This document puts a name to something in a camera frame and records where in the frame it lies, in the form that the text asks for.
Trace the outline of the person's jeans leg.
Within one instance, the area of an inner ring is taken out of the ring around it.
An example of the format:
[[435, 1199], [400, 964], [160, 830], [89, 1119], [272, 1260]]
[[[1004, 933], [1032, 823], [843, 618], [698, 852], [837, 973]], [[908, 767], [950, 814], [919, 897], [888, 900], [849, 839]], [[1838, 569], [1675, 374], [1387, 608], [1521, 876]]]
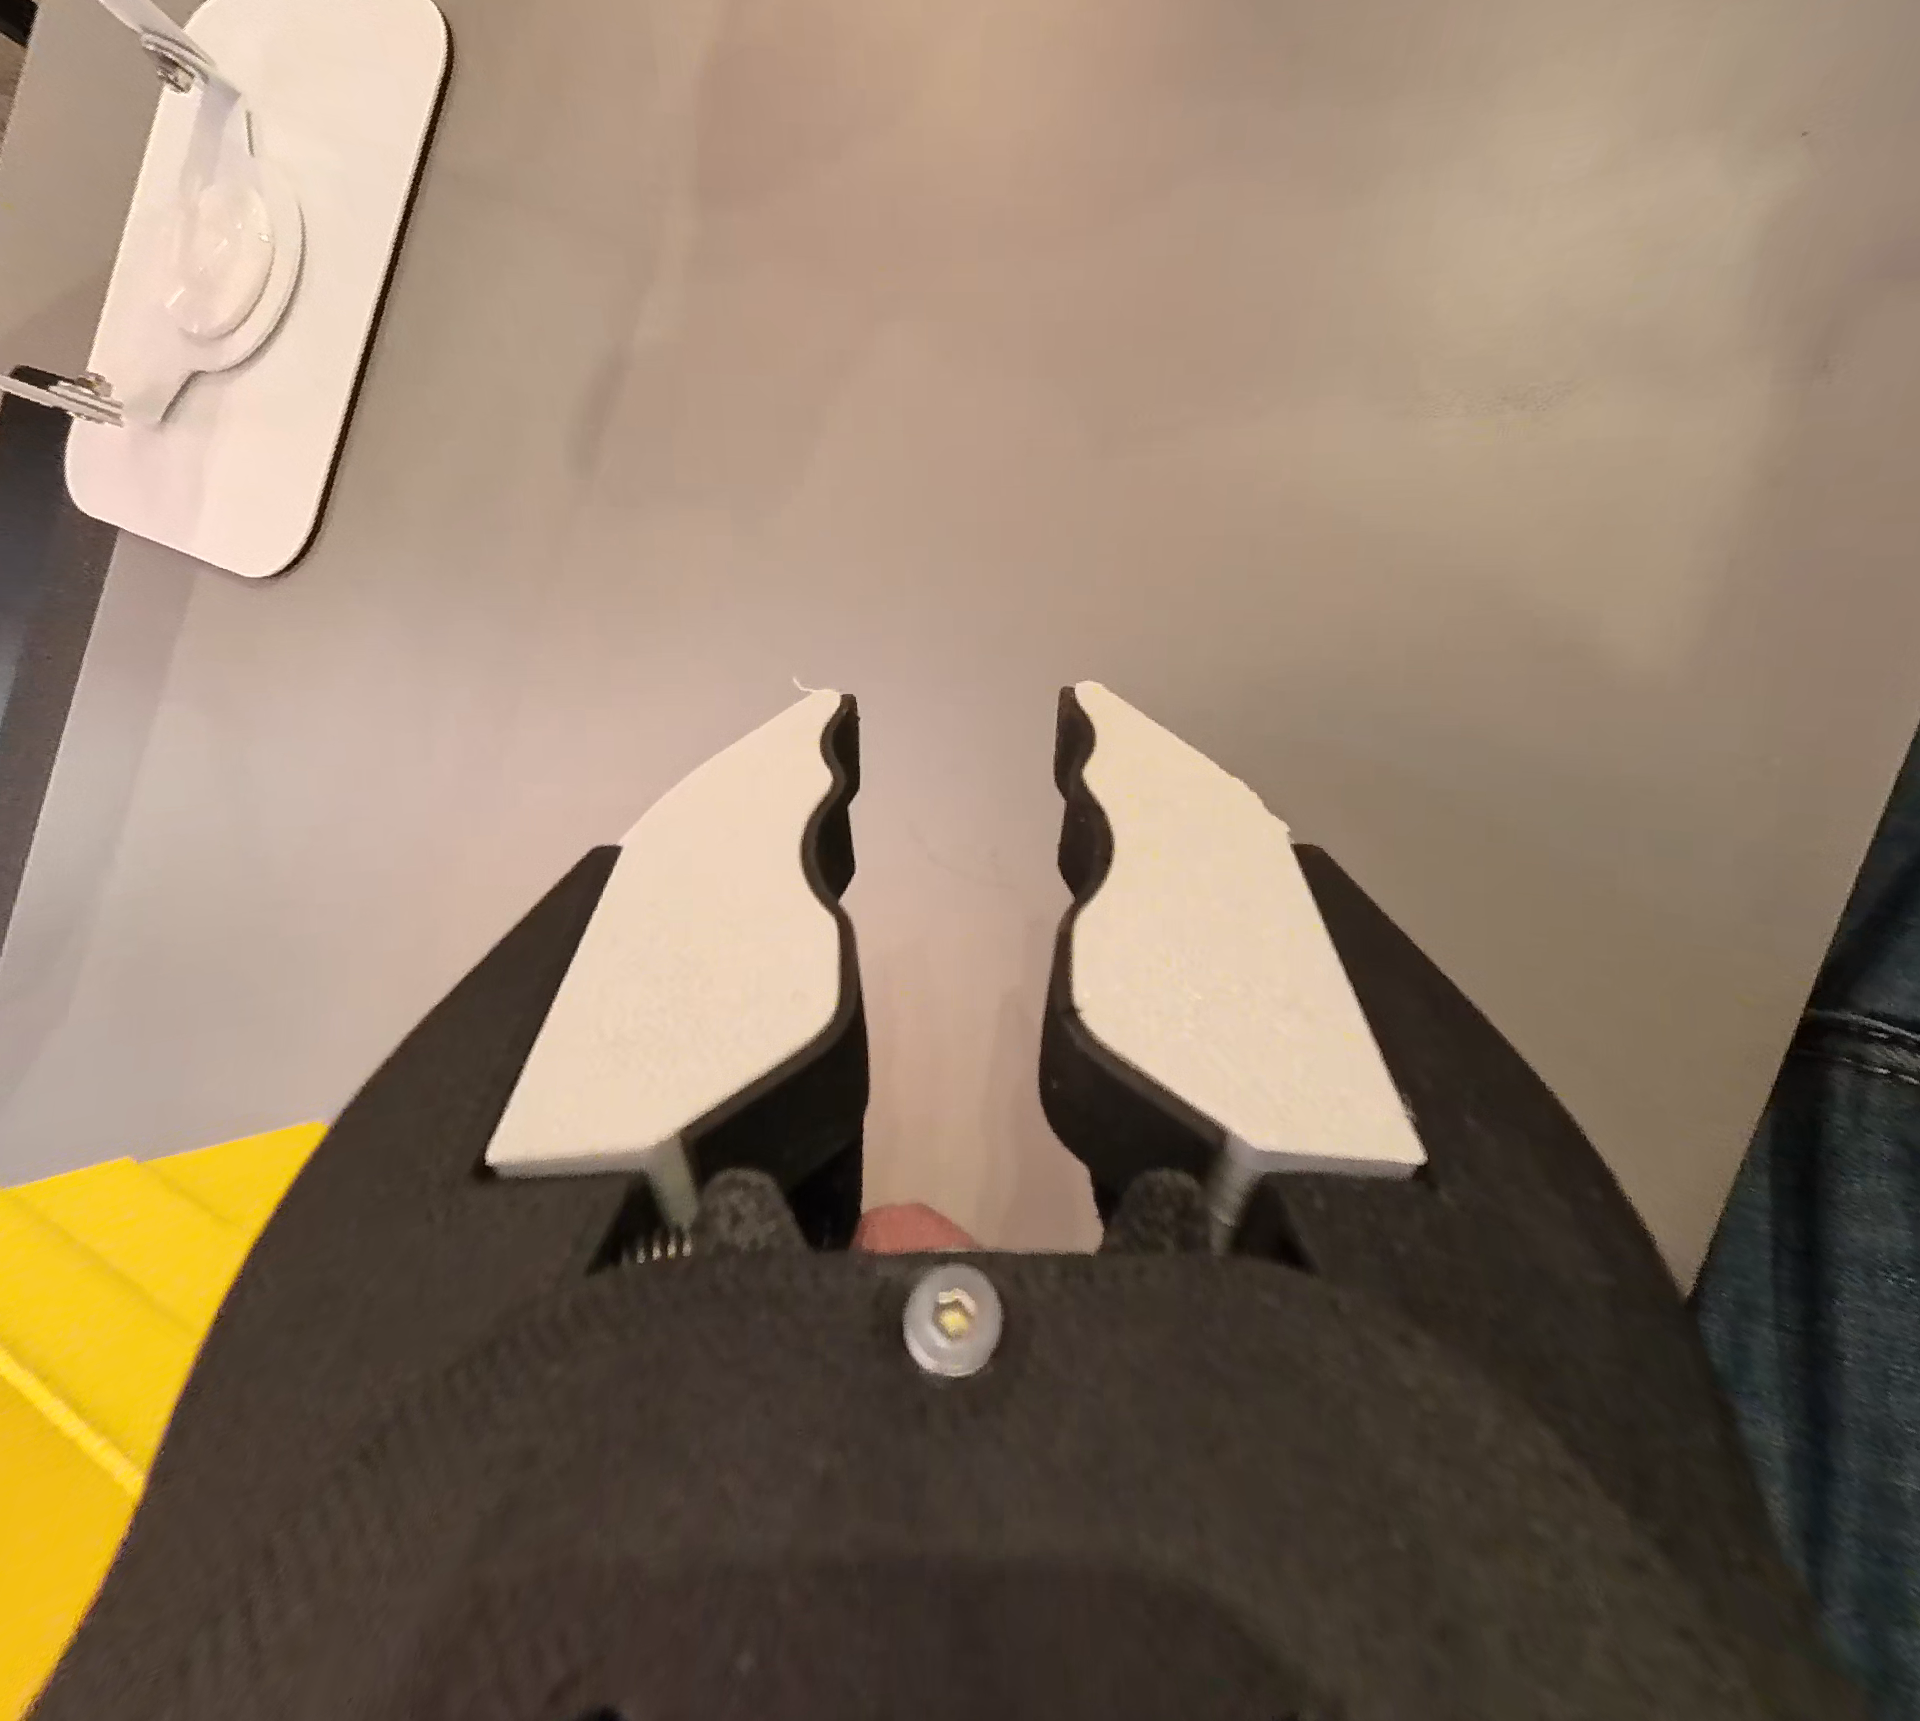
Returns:
[[1917, 747], [1722, 1209], [1693, 1315], [1791, 1573], [1917, 1716]]

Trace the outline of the clear acrylic holder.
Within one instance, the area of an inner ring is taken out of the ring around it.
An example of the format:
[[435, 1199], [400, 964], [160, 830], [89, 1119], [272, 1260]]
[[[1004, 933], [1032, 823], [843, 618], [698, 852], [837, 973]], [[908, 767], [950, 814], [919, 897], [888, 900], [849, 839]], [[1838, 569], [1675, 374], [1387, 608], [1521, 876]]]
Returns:
[[130, 387], [98, 374], [46, 387], [6, 376], [4, 394], [98, 425], [151, 428], [189, 383], [243, 365], [274, 335], [300, 277], [304, 219], [259, 159], [248, 104], [214, 57], [155, 0], [98, 2], [186, 105], [180, 170], [153, 196], [147, 256], [135, 265], [148, 315], [132, 335]]

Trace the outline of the white rounded board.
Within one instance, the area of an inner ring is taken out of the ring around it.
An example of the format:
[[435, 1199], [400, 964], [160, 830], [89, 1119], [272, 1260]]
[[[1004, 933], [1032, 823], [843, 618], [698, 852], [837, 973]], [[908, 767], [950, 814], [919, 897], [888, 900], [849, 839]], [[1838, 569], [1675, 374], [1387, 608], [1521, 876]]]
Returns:
[[[73, 419], [64, 485], [93, 520], [267, 580], [319, 527], [447, 80], [447, 24], [433, 0], [207, 0], [186, 32], [241, 90], [259, 159], [300, 203], [300, 277], [267, 344], [189, 383], [163, 424]], [[89, 353], [116, 388], [148, 315], [135, 265], [153, 196], [184, 141], [186, 105], [163, 94]]]

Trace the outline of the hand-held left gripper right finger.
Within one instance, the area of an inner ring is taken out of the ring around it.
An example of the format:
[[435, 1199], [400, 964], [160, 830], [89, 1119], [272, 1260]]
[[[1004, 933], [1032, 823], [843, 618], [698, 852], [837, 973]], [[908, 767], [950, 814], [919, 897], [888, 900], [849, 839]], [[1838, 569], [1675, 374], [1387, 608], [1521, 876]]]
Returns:
[[1289, 821], [1098, 681], [1060, 691], [1053, 767], [1043, 1111], [1096, 1207], [1183, 1174], [1227, 1250], [1266, 1181], [1415, 1181], [1427, 1146]]

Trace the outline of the yellow plastic bin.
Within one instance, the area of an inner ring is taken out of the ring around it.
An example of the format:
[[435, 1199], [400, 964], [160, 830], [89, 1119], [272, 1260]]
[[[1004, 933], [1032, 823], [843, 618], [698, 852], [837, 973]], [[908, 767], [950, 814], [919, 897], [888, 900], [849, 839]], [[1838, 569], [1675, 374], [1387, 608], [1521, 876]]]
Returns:
[[324, 1124], [2, 1192], [2, 1716], [74, 1639], [207, 1333]]

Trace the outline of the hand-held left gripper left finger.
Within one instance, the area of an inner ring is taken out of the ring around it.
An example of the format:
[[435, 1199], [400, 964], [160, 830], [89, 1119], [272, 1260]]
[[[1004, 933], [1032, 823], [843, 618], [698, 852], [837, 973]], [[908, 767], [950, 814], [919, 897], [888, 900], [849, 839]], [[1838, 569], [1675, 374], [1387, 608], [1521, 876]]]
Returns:
[[692, 1227], [723, 1172], [795, 1186], [859, 1146], [856, 789], [856, 701], [822, 687], [638, 817], [489, 1138], [492, 1174], [638, 1177]]

